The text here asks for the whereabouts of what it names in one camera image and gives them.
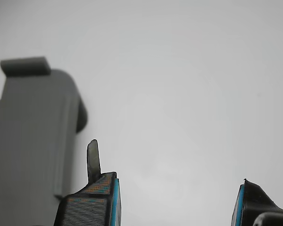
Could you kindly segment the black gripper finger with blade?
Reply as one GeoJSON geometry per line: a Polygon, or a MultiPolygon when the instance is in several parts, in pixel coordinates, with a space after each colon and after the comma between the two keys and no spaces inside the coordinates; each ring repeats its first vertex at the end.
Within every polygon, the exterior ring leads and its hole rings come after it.
{"type": "Polygon", "coordinates": [[[116,172],[101,173],[98,142],[87,146],[87,185],[64,197],[55,226],[120,226],[121,194],[116,172]]]}

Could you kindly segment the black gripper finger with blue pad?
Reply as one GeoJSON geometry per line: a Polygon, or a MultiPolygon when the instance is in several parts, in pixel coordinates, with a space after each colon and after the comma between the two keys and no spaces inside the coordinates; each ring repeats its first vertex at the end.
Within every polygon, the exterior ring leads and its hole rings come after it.
{"type": "Polygon", "coordinates": [[[283,209],[265,191],[247,179],[240,185],[232,226],[283,226],[283,209]]]}

